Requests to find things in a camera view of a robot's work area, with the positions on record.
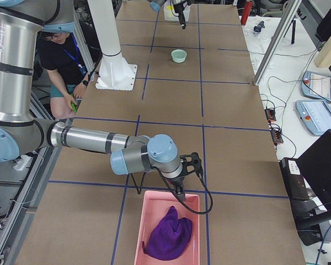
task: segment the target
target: pink tray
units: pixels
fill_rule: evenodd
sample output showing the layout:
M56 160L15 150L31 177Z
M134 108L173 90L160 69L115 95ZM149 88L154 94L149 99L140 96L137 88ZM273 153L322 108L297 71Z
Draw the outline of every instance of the pink tray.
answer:
M195 194L186 194L187 206L193 210L199 211L200 200ZM178 211L178 219L186 217L193 222L193 233L190 242L180 257L171 261L160 261L156 258L144 254L142 242L147 245L151 232L158 225L159 221L166 215L169 207L174 206ZM138 240L136 247L134 265L199 265L200 264L200 217L186 210L170 192L155 192L147 190L143 197L143 206L138 231Z

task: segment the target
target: hand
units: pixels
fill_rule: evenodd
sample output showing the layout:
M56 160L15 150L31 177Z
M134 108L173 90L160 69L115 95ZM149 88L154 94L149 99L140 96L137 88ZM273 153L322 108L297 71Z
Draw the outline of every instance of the hand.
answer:
M69 107L70 109L72 109L71 102L77 104L77 102L76 102L75 98L73 97L73 95L66 94L66 95L64 96L64 98L65 98L66 103L67 103L67 105L68 105L68 107Z
M73 95L75 98L82 98L84 93L86 92L86 86L83 83L78 84L75 86L75 89L73 91Z

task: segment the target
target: monitor stand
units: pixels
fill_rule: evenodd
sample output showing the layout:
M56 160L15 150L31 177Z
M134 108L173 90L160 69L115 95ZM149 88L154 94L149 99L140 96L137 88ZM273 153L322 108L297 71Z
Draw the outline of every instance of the monitor stand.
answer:
M317 205L313 200L291 200L292 213L296 222L298 234L303 244L306 246L322 241L323 236L331 225L328 221L329 219L327 219L318 224L305 226L305 223L312 216L319 214L324 215L327 213L325 210L315 209L316 206ZM326 234L325 242L331 242L331 230Z

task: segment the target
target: white table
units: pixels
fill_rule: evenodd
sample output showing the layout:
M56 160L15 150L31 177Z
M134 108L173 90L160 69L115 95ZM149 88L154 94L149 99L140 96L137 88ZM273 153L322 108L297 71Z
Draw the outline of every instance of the white table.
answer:
M264 21L265 28L262 29L261 33L254 35L253 28L260 21ZM266 52L279 21L280 18L249 17L246 25L243 26L245 40L247 42L248 50L250 51L250 58L255 73L264 57L261 54ZM301 76L306 70L318 72L322 75L331 75L328 68L317 68L314 64L314 59L307 66L307 62L310 60L311 55L314 54L311 52L314 51L316 47L298 19L296 20L295 43L293 45L291 44L291 32L292 27L289 28L286 37L281 40L278 49L276 50L276 54L294 56L310 54L298 58L275 55L269 68L265 72L263 80L259 84L262 100L268 99L276 106L276 124L282 128L282 133L291 139L296 146L295 150L294 145L284 137L284 143L277 146L276 154L278 160L281 160L284 157L292 157L294 154L294 157L298 158L318 139L318 136L313 136L306 129L295 109L295 101L309 99L304 97L301 93L301 82L285 83L274 77L278 77L284 81L301 80ZM277 108L278 106L283 106L284 103L273 97L271 94L286 102L287 107L285 110L281 107ZM264 107L266 107L266 104L268 108L273 107L271 102L263 101ZM307 264L315 264L318 254L317 250L320 248L320 244L321 243L319 242L307 247L302 243L302 249ZM320 254L318 264L327 264L331 261L331 243L325 243L322 249L327 251L327 254Z

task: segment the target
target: power strip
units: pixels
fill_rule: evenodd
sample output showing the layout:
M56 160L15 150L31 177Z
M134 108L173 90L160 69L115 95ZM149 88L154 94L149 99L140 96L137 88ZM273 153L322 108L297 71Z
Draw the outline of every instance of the power strip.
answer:
M271 128L270 133L275 145L283 144L282 132L278 132L275 129Z
M276 121L275 111L273 109L265 109L265 115L268 123Z

